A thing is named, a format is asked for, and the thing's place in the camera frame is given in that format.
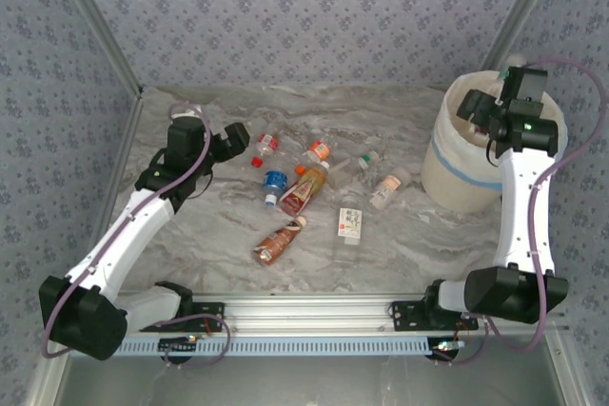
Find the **red label clear bottle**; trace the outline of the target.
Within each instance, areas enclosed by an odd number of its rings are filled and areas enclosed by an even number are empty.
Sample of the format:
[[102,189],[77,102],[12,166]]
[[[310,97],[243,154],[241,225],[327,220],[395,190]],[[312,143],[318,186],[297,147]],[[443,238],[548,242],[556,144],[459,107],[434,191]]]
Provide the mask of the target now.
[[253,156],[250,164],[260,168],[278,149],[279,132],[272,129],[264,129],[254,144]]

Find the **blue label clear bottle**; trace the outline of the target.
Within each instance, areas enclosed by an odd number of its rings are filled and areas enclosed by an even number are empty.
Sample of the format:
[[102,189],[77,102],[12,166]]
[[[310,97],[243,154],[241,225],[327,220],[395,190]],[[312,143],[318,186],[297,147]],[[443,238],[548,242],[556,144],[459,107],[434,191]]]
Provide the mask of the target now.
[[267,171],[262,184],[265,204],[275,206],[284,195],[286,186],[287,175],[282,170]]

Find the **gold red label bottle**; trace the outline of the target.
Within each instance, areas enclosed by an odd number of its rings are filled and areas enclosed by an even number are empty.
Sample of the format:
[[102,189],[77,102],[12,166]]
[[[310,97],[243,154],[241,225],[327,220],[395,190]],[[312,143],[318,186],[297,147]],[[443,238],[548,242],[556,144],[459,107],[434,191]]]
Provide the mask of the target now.
[[326,161],[311,166],[280,198],[280,208],[291,217],[299,216],[323,188],[328,169]]

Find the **orange label clear bottle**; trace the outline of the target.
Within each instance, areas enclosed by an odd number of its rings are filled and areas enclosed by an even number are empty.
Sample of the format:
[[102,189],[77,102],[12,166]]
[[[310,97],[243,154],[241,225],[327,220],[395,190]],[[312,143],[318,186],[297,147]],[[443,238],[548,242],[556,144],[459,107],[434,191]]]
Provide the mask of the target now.
[[294,171],[302,176],[311,166],[325,161],[331,154],[331,147],[327,141],[318,140],[302,154]]

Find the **brown coffee bottle cream cap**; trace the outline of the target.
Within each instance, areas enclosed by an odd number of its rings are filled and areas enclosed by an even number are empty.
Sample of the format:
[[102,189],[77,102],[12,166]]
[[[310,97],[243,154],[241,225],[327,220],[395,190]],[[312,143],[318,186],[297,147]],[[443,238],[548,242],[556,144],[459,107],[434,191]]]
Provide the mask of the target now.
[[274,231],[252,249],[253,258],[260,264],[271,265],[283,255],[306,225],[306,218],[299,216],[281,229]]

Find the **orange white label bottle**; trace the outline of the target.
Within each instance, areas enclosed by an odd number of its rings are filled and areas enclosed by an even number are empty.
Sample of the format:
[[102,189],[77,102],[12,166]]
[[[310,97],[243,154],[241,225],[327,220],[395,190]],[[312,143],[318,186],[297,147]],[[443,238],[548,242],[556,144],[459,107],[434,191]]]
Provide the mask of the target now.
[[379,182],[371,194],[369,203],[377,211],[383,211],[411,182],[410,172],[397,166]]

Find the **clear crushed plastic bottle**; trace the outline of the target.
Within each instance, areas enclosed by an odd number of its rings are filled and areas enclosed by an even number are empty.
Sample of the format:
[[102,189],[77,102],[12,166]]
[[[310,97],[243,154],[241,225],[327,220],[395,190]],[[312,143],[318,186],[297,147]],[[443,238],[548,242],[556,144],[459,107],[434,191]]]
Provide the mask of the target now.
[[334,190],[340,189],[342,186],[348,184],[351,180],[352,173],[350,159],[345,159],[328,170],[327,182]]

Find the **white label clear bottle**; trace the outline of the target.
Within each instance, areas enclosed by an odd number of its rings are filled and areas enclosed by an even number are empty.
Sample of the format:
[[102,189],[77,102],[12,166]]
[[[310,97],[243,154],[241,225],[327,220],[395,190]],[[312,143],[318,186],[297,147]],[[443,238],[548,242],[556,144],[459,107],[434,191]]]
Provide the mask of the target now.
[[361,199],[353,193],[343,195],[338,205],[336,237],[340,246],[359,247],[363,235]]

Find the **white plastic bin liner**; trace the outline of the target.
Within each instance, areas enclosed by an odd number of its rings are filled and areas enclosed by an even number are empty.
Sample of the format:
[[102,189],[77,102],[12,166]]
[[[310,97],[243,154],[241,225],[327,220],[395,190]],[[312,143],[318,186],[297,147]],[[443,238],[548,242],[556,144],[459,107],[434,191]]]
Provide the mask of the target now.
[[503,76],[486,70],[458,77],[445,92],[433,130],[433,142],[440,158],[451,171],[471,181],[498,183],[499,169],[487,162],[487,133],[477,131],[469,121],[457,116],[457,110],[470,89],[488,93],[495,99],[501,94]]

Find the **white bin with blue band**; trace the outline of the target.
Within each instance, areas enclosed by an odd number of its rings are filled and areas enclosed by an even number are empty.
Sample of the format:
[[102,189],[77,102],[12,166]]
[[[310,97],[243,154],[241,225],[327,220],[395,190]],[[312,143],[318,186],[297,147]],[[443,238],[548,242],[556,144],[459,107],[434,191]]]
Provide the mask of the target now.
[[503,185],[508,183],[515,184],[518,196],[526,199],[528,186],[543,171],[559,161],[567,143],[567,128],[562,111],[545,90],[542,102],[544,108],[541,117],[554,120],[558,125],[558,153],[554,157],[548,157],[544,151],[526,148],[523,152],[508,149],[497,159],[496,143],[490,139],[488,127],[476,127],[477,131],[488,134],[485,156],[488,163],[499,169],[501,180],[498,183],[471,181],[447,168],[434,145],[432,131],[422,165],[422,185],[432,200],[452,211],[474,213],[497,201]]

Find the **small left circuit board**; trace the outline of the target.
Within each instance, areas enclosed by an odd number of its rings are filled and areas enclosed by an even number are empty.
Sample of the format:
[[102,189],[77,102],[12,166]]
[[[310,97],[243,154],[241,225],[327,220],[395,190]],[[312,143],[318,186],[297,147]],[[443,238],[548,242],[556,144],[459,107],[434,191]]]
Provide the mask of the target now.
[[160,338],[157,343],[159,353],[192,353],[196,350],[197,338],[176,337]]

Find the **small circuit board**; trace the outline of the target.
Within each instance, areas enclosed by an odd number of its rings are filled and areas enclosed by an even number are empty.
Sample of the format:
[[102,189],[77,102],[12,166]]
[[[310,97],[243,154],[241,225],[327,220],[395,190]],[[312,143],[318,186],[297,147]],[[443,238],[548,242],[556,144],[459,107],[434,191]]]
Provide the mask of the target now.
[[428,340],[431,355],[429,358],[440,361],[453,361],[465,343],[458,339],[430,338]]
[[197,338],[176,337],[160,338],[157,343],[159,353],[192,353],[196,350]]

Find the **small right circuit board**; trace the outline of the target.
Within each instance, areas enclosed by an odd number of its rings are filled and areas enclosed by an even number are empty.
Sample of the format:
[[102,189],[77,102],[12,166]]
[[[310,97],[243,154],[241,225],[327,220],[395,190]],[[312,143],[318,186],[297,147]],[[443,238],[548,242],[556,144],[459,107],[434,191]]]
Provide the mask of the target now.
[[431,355],[429,358],[440,361],[453,361],[465,343],[458,339],[430,338],[428,340]]

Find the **grey metal base panel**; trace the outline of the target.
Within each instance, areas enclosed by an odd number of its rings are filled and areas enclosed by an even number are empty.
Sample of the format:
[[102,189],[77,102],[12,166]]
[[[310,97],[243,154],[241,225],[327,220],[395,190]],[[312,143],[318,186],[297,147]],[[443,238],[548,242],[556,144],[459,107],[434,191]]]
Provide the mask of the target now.
[[470,367],[426,358],[226,358],[192,371],[157,358],[74,358],[51,406],[566,406],[544,359]]

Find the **aluminium corner post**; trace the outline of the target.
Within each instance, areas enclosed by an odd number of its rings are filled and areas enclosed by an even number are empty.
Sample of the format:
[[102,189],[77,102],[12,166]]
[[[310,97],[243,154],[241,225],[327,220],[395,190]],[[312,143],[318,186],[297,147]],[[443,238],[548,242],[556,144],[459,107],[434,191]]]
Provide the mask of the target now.
[[514,0],[479,70],[499,69],[539,0]]
[[123,53],[118,41],[114,37],[108,21],[98,7],[95,0],[73,0],[85,18],[88,26],[98,41],[102,51],[108,57],[111,66],[123,86],[130,95],[139,97],[141,85],[139,84],[126,55]]

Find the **aluminium front rail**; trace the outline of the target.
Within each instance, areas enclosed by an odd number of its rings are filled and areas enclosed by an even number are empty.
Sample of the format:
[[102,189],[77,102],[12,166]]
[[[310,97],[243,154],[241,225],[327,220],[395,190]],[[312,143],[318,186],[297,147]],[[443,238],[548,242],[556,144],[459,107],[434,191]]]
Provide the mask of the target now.
[[172,315],[177,299],[148,289],[124,295],[115,302],[91,291],[75,292],[61,307],[50,337],[68,344],[77,338],[115,337],[136,334],[211,335],[229,330],[237,336],[271,335],[371,335],[380,332],[450,332],[461,314],[435,311],[422,295],[308,294],[308,295],[195,295],[199,303],[221,303],[224,316],[208,318],[221,325],[219,332],[141,331],[146,319]]

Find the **aluminium side rail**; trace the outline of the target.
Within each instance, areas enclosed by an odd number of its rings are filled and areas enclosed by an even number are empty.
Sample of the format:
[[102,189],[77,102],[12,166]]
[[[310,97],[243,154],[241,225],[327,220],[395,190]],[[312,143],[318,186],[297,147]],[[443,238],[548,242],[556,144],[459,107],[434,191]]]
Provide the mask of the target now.
[[548,329],[545,341],[565,406],[589,406],[587,382],[575,342],[559,329]]

